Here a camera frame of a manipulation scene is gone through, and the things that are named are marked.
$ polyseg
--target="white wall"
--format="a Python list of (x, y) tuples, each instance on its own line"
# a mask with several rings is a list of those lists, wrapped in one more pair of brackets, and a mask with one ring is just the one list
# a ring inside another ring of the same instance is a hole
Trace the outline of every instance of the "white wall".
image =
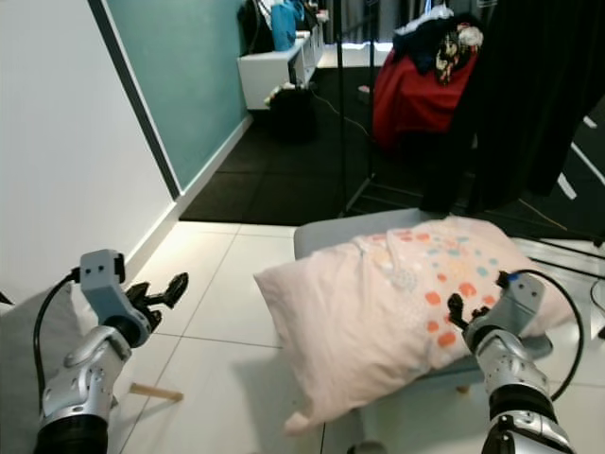
[(131, 254), (173, 206), (84, 0), (0, 0), (0, 289)]

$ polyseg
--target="pink pillowcase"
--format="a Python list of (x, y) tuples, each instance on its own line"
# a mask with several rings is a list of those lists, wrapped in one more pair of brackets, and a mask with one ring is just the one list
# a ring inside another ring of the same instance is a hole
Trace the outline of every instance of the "pink pillowcase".
[[(468, 319), (497, 301), (500, 270), (523, 268), (536, 269), (497, 227), (450, 217), (354, 238), (257, 274), (307, 401), (285, 431), (336, 419), (468, 355), (447, 319), (447, 299), (460, 293)], [(523, 335), (541, 335), (570, 315), (548, 284)]]

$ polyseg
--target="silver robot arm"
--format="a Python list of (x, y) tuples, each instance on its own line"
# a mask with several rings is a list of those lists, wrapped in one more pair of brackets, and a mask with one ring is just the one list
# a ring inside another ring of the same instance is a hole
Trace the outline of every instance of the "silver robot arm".
[(131, 356), (160, 324), (162, 314), (149, 306), (174, 307), (188, 276), (179, 274), (165, 293), (148, 295), (148, 283), (124, 292), (124, 257), (102, 250), (82, 256), (81, 290), (99, 319), (69, 353), (59, 373), (48, 381), (42, 397), (41, 430), (35, 454), (105, 454), (113, 385)]
[(484, 454), (574, 453), (558, 425), (548, 380), (517, 337), (535, 316), (544, 286), (525, 274), (501, 273), (502, 295), (492, 308), (482, 307), (467, 323), (463, 302), (448, 301), (450, 320), (462, 335), (485, 376), (492, 426)]

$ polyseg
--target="stool leg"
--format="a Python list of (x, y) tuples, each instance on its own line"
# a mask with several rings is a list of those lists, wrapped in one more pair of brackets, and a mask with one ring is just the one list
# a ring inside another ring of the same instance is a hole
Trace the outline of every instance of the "stool leg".
[(129, 393), (148, 395), (150, 397), (160, 397), (161, 399), (173, 400), (179, 402), (183, 399), (182, 393), (176, 391), (162, 390), (153, 386), (140, 385), (138, 383), (132, 383), (130, 385)]

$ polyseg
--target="white tile floor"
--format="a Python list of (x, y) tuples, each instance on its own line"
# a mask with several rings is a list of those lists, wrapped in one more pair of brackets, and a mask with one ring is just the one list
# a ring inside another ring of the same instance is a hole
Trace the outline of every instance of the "white tile floor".
[[(174, 311), (163, 309), (158, 332), (137, 352), (135, 381), (181, 391), (185, 398), (171, 404), (129, 394), (121, 402), (119, 421), (112, 424), (110, 452), (320, 454), (321, 430), (302, 438), (282, 433), (301, 396), (252, 279), (257, 271), (293, 259), (293, 233), (289, 227), (238, 224), (181, 222), (175, 227), (133, 282), (149, 281), (152, 290), (162, 290), (175, 273), (187, 271), (189, 289)], [(567, 265), (571, 259), (542, 247), (522, 247)], [(599, 270), (590, 260), (574, 265)], [(592, 281), (569, 273), (557, 277), (590, 312)], [(555, 353), (541, 366), (556, 382), (573, 357), (577, 332), (564, 326), (550, 335)], [(444, 391), (406, 399), (397, 409), (400, 419), (391, 424), (402, 436), (389, 454), (480, 452), (487, 424), (487, 397), (480, 385), (468, 396)], [(557, 409), (579, 452), (601, 451), (603, 342), (590, 341), (577, 379)], [(360, 439), (359, 430), (346, 417), (327, 425), (323, 453), (344, 454)]]

